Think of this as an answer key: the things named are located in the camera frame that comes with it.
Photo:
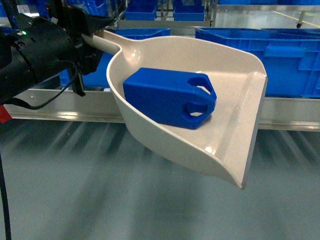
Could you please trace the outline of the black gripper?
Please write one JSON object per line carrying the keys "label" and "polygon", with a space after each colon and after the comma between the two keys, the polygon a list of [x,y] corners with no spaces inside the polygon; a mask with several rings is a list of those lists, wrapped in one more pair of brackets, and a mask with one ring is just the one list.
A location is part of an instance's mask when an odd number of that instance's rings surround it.
{"label": "black gripper", "polygon": [[117,19],[110,16],[88,14],[83,8],[67,4],[64,0],[50,0],[48,12],[52,19],[57,19],[57,25],[63,28],[77,50],[77,66],[67,69],[72,91],[80,96],[86,95],[82,75],[88,75],[97,70],[103,53],[85,43],[83,35],[92,36],[96,32],[112,26]]}

